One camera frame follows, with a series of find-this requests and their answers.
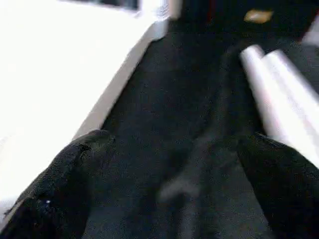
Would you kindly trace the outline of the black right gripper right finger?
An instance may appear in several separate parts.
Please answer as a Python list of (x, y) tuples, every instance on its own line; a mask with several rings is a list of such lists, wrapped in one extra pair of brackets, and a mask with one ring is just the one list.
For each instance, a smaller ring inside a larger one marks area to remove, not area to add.
[(264, 135), (238, 141), (237, 155), (278, 239), (319, 237), (319, 170), (295, 149)]

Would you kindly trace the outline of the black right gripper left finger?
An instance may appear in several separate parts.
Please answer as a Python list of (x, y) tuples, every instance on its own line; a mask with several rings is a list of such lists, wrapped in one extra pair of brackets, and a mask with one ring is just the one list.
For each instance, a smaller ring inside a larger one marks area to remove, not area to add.
[(80, 239), (93, 178), (109, 164), (115, 137), (94, 130), (65, 146), (5, 213), (2, 239)]

